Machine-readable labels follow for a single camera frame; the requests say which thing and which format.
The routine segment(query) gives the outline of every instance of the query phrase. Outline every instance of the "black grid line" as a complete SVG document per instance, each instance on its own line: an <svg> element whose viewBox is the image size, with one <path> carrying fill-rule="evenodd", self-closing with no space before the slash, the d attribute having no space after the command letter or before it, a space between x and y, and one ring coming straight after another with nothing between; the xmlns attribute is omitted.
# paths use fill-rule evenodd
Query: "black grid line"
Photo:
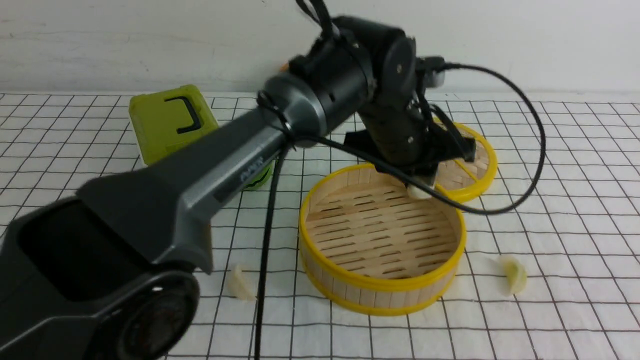
<svg viewBox="0 0 640 360"><path fill-rule="evenodd" d="M132 170L140 161L134 134L125 117L127 96L70 95L64 98L66 105L62 106L63 98L58 96L65 94L30 95L33 94L7 98L0 94L0 106L13 106L0 109L3 111L3 117L0 117L0 232L11 219L39 206L39 202L27 202L30 197L42 194L44 197L37 200L44 203L46 196L53 194L57 195L55 200L71 194L85 180ZM499 160L504 156L504 161L499 161L495 186L475 202L483 208L492 208L500 200L513 200L519 187L531 180L536 164L534 155L539 138L531 124L531 114L519 101L487 101L480 96L470 100L437 98L442 101L436 103L454 121L484 134L497 150ZM220 124L255 106L253 94L223 94L206 99L214 116L220 114ZM327 170L335 171L359 161L334 156L333 150L324 147L291 154L285 168L286 164L291 167L284 172L284 184L278 189L281 194L275 214L279 221L273 227L275 234L268 270L268 284L273 285L268 285L267 291L270 304L275 304L271 310L285 316L266 319L264 325L276 336L269 338L274 343L263 343L263 348L272 352L264 355L275 359L291 356L358 359L345 356L342 349L335 348L339 345L334 341L338 327L366 335L362 343L352 346L365 347L366 351L362 353L369 352L367 358L372 360L399 359L400 354L420 359L419 350L424 349L414 349L415 345L426 341L421 338L420 331L448 336L446 347L450 345L451 351L446 351L448 355L444 359L447 360L470 357L472 352L468 347L476 345L473 340L460 343L465 336L475 339L487 336L488 342L481 339L484 343L478 346L483 348L478 348L475 357L495 360L510 360L508 354L512 353L519 354L513 355L515 358L546 358L548 349L540 343L540 334L549 334L565 344L565 357L578 359L583 356L584 349L591 347L594 354L599 354L598 351L605 354L603 357L623 359L630 351L637 354L640 341L629 341L624 346L620 341L627 339L621 336L640 336L640 293L636 290L640 288L640 227L632 224L640 220L640 193L633 187L640 184L640 121L635 122L640 120L640 104L536 101L534 105L540 111L549 135L545 180L530 200L534 204L517 209L514 216L508 218L519 223L517 226L505 226L496 218L467 217L468 249L456 282L473 288L450 290L444 299L428 308L431 315L442 316L442 321L429 322L427 319L423 323L414 317L402 316L406 319L404 322L384 322L381 326L380 320L367 315L352 315L353 319L345 320L342 317L347 315L337 315L341 311L337 305L327 302L313 289L300 266L297 221L288 221L287 217L297 216L298 201L303 200L312 183L325 176ZM361 120L357 116L351 117L332 138L361 128ZM69 149L77 149L77 152L69 152ZM304 164L310 161L319 167L305 168ZM264 221L256 221L247 215L264 216L266 203L256 200L266 200L266 191L268 184L255 193L240 194L225 206L227 213L212 222L212 231L216 231L212 244L216 268L210 276L200 270L196 275L202 289L201 299L215 307L199 309L205 314L196 319L184 343L170 351L165 360L185 357L246 359L253 354L255 308L233 300L224 291L224 284L228 281L226 276L232 261L246 262L246 276L257 280L258 271L252 262L261 248L247 236L259 233ZM555 206L554 203L566 206ZM532 219L549 225L538 225ZM559 219L570 219L571 224L559 223ZM511 237L520 242L503 248L506 239ZM545 238L549 238L546 243L541 240ZM482 243L480 239L490 242ZM486 268L478 259L495 259L506 254L527 263L530 285L526 291L533 287L541 295L525 292L514 297L499 297L482 288L503 281L504 276ZM597 292L599 286L605 286L603 289L608 292ZM454 305L474 309L476 313L456 313L451 311ZM492 326L490 316L491 319L500 316L495 311L505 306L513 309L512 314L522 323L497 322ZM247 313L237 310L240 308L246 308ZM537 309L547 309L557 317L557 323L530 322L532 316L544 316L536 313ZM587 311L585 314L593 321L572 318L571 311L579 309ZM464 316L474 317L475 321L466 320ZM408 332L410 352L408 348L398 349L397 356L393 357L394 346L397 346L394 337L380 338L380 334L387 331L389 334L400 332L403 337ZM523 351L504 352L506 346L511 345L495 340L494 337L502 336L500 332L512 334ZM299 343L301 336L315 336L329 349L320 352L306 349ZM595 336L593 339L598 340L602 348L584 340L591 339L590 336ZM228 343L228 348L214 346L220 341ZM391 357L383 357L379 347L384 347L384 353Z"/></svg>

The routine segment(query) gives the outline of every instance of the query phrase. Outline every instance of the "yellow steamer rim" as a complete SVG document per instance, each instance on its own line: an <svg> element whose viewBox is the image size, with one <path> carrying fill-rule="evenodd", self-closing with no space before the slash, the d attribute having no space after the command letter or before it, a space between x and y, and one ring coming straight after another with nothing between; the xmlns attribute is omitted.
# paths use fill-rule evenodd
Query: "yellow steamer rim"
<svg viewBox="0 0 640 360"><path fill-rule="evenodd" d="M467 202L489 189L498 172L498 158L491 144L477 131L462 124L455 125L463 136L476 139L476 158L472 163L461 159L441 162L436 183L452 200Z"/></svg>
<svg viewBox="0 0 640 360"><path fill-rule="evenodd" d="M453 280L467 239L460 211L410 199L402 182L371 164L317 183L300 210L300 235L313 285L342 307L379 316L434 303Z"/></svg>

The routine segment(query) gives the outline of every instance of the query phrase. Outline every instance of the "black cable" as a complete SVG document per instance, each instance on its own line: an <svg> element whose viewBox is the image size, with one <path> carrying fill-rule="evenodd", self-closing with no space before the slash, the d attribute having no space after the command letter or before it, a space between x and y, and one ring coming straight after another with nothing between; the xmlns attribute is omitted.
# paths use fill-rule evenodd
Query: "black cable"
<svg viewBox="0 0 640 360"><path fill-rule="evenodd" d="M267 216L264 221L264 237L262 239L262 255L260 256L260 277L258 279L257 294L257 310L255 319L255 349L253 350L253 358L260 359L260 342L262 340L262 317L264 314L264 298L267 285L267 263L269 257L269 244L271 243L271 226L273 225L273 212L276 207L276 193L278 189L278 180L282 171L282 164L285 156L291 149L292 144L288 143L284 150L280 153L278 161L273 169L271 177L271 188L269 189L269 201L267 203Z"/></svg>

